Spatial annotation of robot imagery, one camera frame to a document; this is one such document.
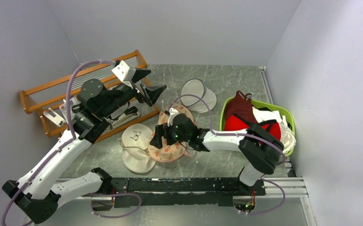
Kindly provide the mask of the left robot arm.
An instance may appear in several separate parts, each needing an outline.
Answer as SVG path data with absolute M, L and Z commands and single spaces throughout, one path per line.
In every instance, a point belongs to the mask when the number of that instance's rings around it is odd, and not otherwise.
M 80 104 L 72 107 L 69 127 L 46 156 L 19 180 L 8 180 L 2 190 L 29 218 L 40 224 L 62 205 L 86 194 L 105 196 L 112 192 L 112 177 L 101 168 L 58 183 L 59 177 L 84 150 L 88 149 L 109 126 L 107 119 L 131 99 L 153 106 L 166 85 L 147 86 L 142 79 L 149 69 L 130 69 L 117 74 L 120 80 L 107 89 L 99 79 L 85 81 L 77 97 Z

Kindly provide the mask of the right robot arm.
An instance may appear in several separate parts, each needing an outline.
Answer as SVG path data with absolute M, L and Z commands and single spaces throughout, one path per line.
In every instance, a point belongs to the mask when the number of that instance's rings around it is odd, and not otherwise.
M 286 159 L 283 143 L 259 124 L 236 131 L 216 131 L 197 127 L 190 118 L 178 113 L 170 122 L 157 125 L 149 145 L 158 149 L 164 145 L 187 143 L 198 152 L 229 150 L 242 153 L 248 160 L 238 175 L 236 189 L 249 194 L 264 175 L 274 173 L 280 159 Z

